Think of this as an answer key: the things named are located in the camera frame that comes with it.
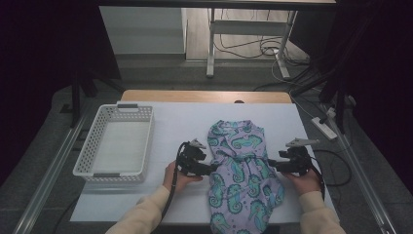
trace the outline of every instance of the metal frame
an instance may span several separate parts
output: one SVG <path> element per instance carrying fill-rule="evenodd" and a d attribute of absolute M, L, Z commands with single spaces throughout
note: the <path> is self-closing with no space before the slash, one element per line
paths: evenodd
<path fill-rule="evenodd" d="M 327 108 L 324 105 L 322 105 L 321 107 L 325 112 L 327 111 Z M 340 134 L 339 128 L 332 119 L 328 118 L 328 124 L 331 126 L 334 132 L 337 133 L 338 141 L 342 145 L 342 147 L 347 149 L 344 150 L 343 153 L 345 153 L 348 158 L 349 165 L 352 168 L 358 186 L 362 194 L 364 195 L 367 205 L 370 207 L 370 210 L 373 213 L 380 230 L 383 234 L 396 234 L 397 232 L 394 228 L 393 222 L 389 214 L 387 213 L 382 200 L 374 190 L 373 185 L 371 185 L 370 180 L 365 174 L 361 163 L 358 161 L 355 152 L 351 147 L 349 147 L 349 145 L 351 145 L 349 140 L 346 138 L 346 136 Z"/>
<path fill-rule="evenodd" d="M 290 76 L 285 66 L 283 51 L 291 28 L 295 19 L 296 11 L 290 11 L 287 22 L 276 21 L 247 21 L 247 20 L 215 20 L 215 9 L 211 9 L 211 18 L 209 24 L 209 48 L 206 62 L 206 78 L 213 77 L 214 67 L 214 35 L 265 35 L 265 36 L 282 36 L 280 48 L 276 53 L 276 60 L 279 64 L 282 78 L 289 80 Z"/>
<path fill-rule="evenodd" d="M 34 226 L 37 217 L 41 213 L 43 206 L 49 198 L 49 194 L 51 193 L 52 188 L 54 187 L 58 175 L 61 171 L 61 168 L 66 162 L 66 158 L 69 155 L 74 142 L 76 141 L 77 135 L 80 133 L 83 125 L 85 124 L 87 117 L 91 115 L 91 109 L 91 104 L 89 103 L 89 101 L 86 101 L 83 112 L 86 114 L 83 114 L 80 117 L 78 124 L 68 131 L 62 146 L 57 151 L 53 162 L 43 176 L 42 181 L 40 182 L 39 186 L 31 197 L 31 200 L 27 205 L 23 215 L 21 216 L 18 225 L 13 232 L 14 234 L 31 232 L 31 229 Z"/>

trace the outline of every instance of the light blue cloth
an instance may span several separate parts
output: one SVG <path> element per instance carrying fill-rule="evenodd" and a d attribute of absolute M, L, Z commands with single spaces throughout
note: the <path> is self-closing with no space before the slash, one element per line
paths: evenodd
<path fill-rule="evenodd" d="M 219 165 L 209 177 L 213 233 L 262 233 L 273 208 L 283 200 L 283 186 L 268 156 L 264 129 L 251 121 L 218 121 L 207 136 Z"/>

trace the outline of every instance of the table leg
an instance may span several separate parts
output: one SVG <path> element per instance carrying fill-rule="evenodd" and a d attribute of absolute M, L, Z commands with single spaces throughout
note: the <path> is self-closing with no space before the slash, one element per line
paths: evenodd
<path fill-rule="evenodd" d="M 286 69 L 286 66 L 285 66 L 285 61 L 284 61 L 284 58 L 283 58 L 283 51 L 285 49 L 285 44 L 286 44 L 286 41 L 289 37 L 289 33 L 291 32 L 291 28 L 292 28 L 296 13 L 297 13 L 296 11 L 290 11 L 289 12 L 288 20 L 287 20 L 287 23 L 286 23 L 286 26 L 285 26 L 285 32 L 284 32 L 284 35 L 283 35 L 283 38 L 282 38 L 282 42 L 280 44 L 279 51 L 276 53 L 277 64 L 279 65 L 280 72 L 282 73 L 282 79 L 284 79 L 284 80 L 289 80 L 291 78 L 289 76 L 288 70 Z"/>
<path fill-rule="evenodd" d="M 213 77 L 213 64 L 214 64 L 214 48 L 213 48 L 213 36 L 215 34 L 215 9 L 211 9 L 210 24 L 209 24 L 209 50 L 207 55 L 206 64 L 206 78 Z"/>

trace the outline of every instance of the metal rail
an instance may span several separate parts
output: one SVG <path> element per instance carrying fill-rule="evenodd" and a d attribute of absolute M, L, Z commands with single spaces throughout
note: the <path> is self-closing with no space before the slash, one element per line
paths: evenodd
<path fill-rule="evenodd" d="M 83 125 L 86 122 L 87 117 L 90 115 L 91 110 L 92 104 L 90 103 L 90 101 L 86 100 L 83 110 L 83 113 L 85 114 L 81 115 L 78 124 L 68 131 L 63 144 L 57 151 L 54 160 L 52 161 L 51 165 L 49 166 L 48 170 L 43 176 L 42 181 L 40 182 L 33 196 L 31 197 L 31 200 L 27 205 L 13 233 L 23 234 L 31 232 L 31 229 L 34 226 L 37 217 L 41 213 L 43 206 L 49 198 L 49 194 L 55 185 L 61 168 L 66 162 L 66 158 L 70 153 L 70 150 L 74 142 L 76 141 L 76 137 L 80 133 Z"/>
<path fill-rule="evenodd" d="M 373 213 L 374 218 L 376 219 L 382 233 L 396 234 L 397 232 L 395 231 L 393 222 L 389 214 L 387 213 L 386 208 L 383 206 L 382 200 L 379 198 L 373 186 L 371 185 L 370 180 L 368 179 L 367 175 L 364 172 L 364 169 L 358 161 L 355 152 L 351 147 L 349 147 L 349 140 L 346 138 L 346 136 L 340 134 L 340 130 L 333 120 L 329 118 L 328 123 L 337 134 L 338 141 L 342 145 L 342 147 L 348 148 L 344 151 L 344 153 L 349 160 L 349 165 L 352 168 L 355 179 L 358 183 L 358 186 L 360 187 L 362 194 L 364 195 L 367 205 L 370 207 L 370 210 Z"/>

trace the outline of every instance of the wall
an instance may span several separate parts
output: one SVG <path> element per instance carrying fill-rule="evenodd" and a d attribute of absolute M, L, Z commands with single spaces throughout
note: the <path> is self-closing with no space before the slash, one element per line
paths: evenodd
<path fill-rule="evenodd" d="M 186 9 L 100 7 L 115 55 L 184 54 Z"/>

